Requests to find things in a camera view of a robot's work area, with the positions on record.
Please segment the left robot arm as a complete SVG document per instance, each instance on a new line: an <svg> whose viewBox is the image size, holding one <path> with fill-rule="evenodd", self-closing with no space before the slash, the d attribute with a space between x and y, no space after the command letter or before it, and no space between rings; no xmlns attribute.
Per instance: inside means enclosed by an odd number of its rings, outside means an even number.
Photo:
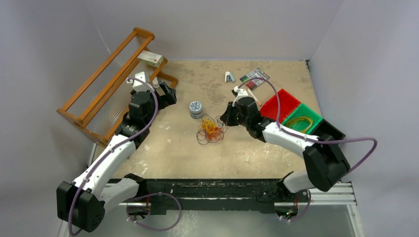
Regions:
<svg viewBox="0 0 419 237"><path fill-rule="evenodd" d="M128 112L109 144L81 175L72 182L63 181L56 189L57 216L67 223L71 237L97 229L105 214L126 200L141 202L166 195L147 188L145 180L130 176L107 186L123 161L146 139L158 111L177 102L176 90L165 82L159 83L160 95L146 82L128 81L133 88Z"/></svg>

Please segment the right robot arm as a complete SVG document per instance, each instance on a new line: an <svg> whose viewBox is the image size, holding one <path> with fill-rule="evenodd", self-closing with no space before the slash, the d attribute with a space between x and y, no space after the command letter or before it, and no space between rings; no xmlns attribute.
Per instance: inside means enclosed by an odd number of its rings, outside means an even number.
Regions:
<svg viewBox="0 0 419 237"><path fill-rule="evenodd" d="M303 158L305 170L285 177L277 188L279 198L284 201L311 188L327 192L350 170L346 157L331 136L307 135L279 126L273 119L261 115L251 97L229 102L220 120L226 126L241 125L254 139L278 145Z"/></svg>

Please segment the white stapler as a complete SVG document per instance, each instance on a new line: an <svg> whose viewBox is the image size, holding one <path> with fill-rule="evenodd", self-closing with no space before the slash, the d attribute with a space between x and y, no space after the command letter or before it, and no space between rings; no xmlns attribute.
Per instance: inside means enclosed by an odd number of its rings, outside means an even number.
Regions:
<svg viewBox="0 0 419 237"><path fill-rule="evenodd" d="M159 86L159 81L158 81L158 78L157 77L154 77L153 78L152 85L153 85L154 88L159 88L160 87Z"/></svg>

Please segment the white red marker pen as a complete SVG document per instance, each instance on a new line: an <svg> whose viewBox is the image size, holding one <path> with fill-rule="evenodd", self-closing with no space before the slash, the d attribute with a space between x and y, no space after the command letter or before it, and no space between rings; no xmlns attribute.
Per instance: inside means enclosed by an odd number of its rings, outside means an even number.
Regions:
<svg viewBox="0 0 419 237"><path fill-rule="evenodd" d="M261 107L262 103L257 99L257 97L253 94L253 92L250 89L247 89L248 95L254 99L254 101L256 102L256 104Z"/></svg>

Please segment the blue white round tin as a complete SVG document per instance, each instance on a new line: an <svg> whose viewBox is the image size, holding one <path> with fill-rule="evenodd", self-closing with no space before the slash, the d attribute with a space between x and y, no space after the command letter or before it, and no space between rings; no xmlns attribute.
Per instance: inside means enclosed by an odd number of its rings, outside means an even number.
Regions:
<svg viewBox="0 0 419 237"><path fill-rule="evenodd" d="M200 119L203 116L203 107L201 102L193 101L189 105L189 113L193 119Z"/></svg>

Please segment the white red box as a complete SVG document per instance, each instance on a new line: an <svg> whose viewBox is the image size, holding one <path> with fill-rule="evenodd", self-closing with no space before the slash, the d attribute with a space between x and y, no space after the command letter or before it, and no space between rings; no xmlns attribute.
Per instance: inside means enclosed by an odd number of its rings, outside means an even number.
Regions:
<svg viewBox="0 0 419 237"><path fill-rule="evenodd" d="M158 68L164 61L162 55L143 50L137 57L141 62L152 67Z"/></svg>

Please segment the small blue stapler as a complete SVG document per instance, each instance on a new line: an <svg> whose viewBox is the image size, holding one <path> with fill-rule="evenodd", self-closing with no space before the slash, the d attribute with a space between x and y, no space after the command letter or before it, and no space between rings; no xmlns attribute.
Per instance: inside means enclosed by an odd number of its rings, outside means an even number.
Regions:
<svg viewBox="0 0 419 237"><path fill-rule="evenodd" d="M228 83L228 82L235 82L235 78L234 78L234 76L232 75L232 73L231 73L231 72L229 72L229 71L226 71L226 72L225 72L225 75L224 75L224 82L225 82L225 83Z"/></svg>

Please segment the red plastic bin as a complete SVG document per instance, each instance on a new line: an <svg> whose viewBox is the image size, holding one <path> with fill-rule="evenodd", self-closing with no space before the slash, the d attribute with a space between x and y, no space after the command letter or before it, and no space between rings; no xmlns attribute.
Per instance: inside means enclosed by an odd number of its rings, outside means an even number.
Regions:
<svg viewBox="0 0 419 237"><path fill-rule="evenodd" d="M280 89L277 95L280 100L279 122L283 123L283 121L301 104L301 102L284 89ZM270 119L276 119L277 112L278 101L276 96L272 96L260 108L261 116Z"/></svg>

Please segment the green plastic bin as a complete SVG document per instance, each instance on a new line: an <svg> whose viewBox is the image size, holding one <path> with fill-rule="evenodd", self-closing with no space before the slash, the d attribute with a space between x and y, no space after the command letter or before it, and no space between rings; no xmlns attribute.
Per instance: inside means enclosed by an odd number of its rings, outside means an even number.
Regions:
<svg viewBox="0 0 419 237"><path fill-rule="evenodd" d="M309 134L322 119L323 118L319 114L301 103L289 116L287 116L282 122L282 125L300 133Z"/></svg>

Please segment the wooden rack shelf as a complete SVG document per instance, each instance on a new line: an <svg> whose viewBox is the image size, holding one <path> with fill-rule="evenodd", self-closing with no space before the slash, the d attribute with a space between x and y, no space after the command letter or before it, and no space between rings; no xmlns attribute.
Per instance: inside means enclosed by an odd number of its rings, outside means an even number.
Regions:
<svg viewBox="0 0 419 237"><path fill-rule="evenodd" d="M175 88L178 79L163 72L167 58L153 67L138 59L155 38L151 31L135 27L122 43L94 71L59 109L60 114L93 143L106 147L123 115L128 111L132 87L126 78L146 72L150 79L168 82Z"/></svg>

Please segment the black plastic bin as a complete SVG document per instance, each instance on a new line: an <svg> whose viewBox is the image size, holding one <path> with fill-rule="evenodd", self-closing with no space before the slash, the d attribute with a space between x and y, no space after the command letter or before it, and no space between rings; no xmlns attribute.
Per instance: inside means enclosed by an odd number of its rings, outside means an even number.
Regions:
<svg viewBox="0 0 419 237"><path fill-rule="evenodd" d="M318 137L330 136L333 140L342 140L346 135L329 123L326 119L322 119L309 133L309 135L314 135Z"/></svg>

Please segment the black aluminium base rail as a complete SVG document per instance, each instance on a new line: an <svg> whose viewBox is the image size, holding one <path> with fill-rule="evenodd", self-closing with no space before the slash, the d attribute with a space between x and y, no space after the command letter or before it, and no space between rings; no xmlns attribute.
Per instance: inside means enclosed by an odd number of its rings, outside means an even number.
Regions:
<svg viewBox="0 0 419 237"><path fill-rule="evenodd" d="M151 214L168 210L258 211L295 215L306 204L355 205L350 184L338 183L329 191L318 189L290 193L280 179L144 179L147 188L162 191L165 196L150 200L126 200L121 205L149 207Z"/></svg>

